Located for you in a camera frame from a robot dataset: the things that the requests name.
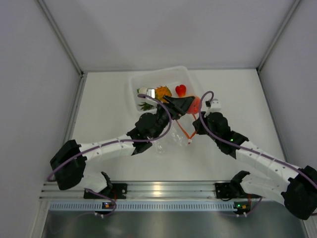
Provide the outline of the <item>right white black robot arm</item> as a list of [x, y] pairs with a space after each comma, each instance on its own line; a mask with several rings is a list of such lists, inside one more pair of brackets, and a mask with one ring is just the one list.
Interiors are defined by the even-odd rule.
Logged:
[[193, 127], [198, 135], [209, 136], [223, 154], [267, 177], [263, 179], [240, 171], [230, 181], [235, 196], [254, 194], [268, 198], [301, 220], [317, 214], [316, 169], [311, 166], [300, 168], [267, 154], [246, 136], [233, 131], [222, 113], [202, 112]]

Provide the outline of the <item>red fake fruit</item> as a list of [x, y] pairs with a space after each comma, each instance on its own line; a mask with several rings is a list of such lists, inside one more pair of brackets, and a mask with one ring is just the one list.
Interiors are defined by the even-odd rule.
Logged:
[[175, 87], [175, 92], [178, 95], [178, 97], [185, 97], [187, 88], [185, 85], [181, 84]]

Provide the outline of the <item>clear zip bag orange seal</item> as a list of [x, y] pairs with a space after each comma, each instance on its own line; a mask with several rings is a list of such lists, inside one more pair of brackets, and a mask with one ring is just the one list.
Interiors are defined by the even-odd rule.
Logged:
[[157, 153], [167, 153], [172, 148], [185, 148], [192, 143], [196, 131], [192, 123], [197, 119], [194, 114], [186, 114], [179, 120], [173, 120], [169, 132], [153, 142]]

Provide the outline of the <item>orange fake pineapple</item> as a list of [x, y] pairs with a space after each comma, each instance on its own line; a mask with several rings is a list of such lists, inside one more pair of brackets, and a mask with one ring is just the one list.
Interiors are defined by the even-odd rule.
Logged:
[[[167, 101], [163, 99], [163, 96], [172, 96], [172, 93], [170, 89], [167, 86], [159, 86], [155, 88], [156, 91], [156, 100], [166, 103]], [[156, 107], [156, 104], [154, 102], [151, 102], [148, 99], [144, 99], [144, 101], [138, 105], [142, 111], [148, 111], [152, 110]]]

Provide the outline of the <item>white fake radish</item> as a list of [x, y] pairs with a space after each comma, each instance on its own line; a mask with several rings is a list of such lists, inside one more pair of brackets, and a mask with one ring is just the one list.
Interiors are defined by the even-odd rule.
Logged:
[[138, 95], [148, 95], [148, 88], [147, 87], [141, 87], [137, 89]]

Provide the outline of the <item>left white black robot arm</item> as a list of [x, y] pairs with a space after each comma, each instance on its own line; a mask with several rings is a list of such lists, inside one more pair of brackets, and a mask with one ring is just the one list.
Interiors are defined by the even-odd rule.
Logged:
[[135, 127], [115, 139], [80, 144], [76, 140], [65, 142], [50, 161], [59, 190], [80, 186], [91, 190], [101, 198], [112, 192], [111, 181], [102, 171], [102, 162], [121, 157], [134, 156], [148, 150], [154, 141], [163, 138], [171, 129], [173, 120], [187, 114], [195, 98], [193, 96], [173, 98], [164, 96], [165, 102], [157, 100], [156, 113], [144, 113]]

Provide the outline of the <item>fake peach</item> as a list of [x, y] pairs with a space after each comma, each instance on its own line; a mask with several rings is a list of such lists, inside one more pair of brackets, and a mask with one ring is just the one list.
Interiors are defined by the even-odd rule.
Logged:
[[187, 114], [196, 115], [199, 113], [201, 99], [195, 96], [191, 106], [189, 107]]

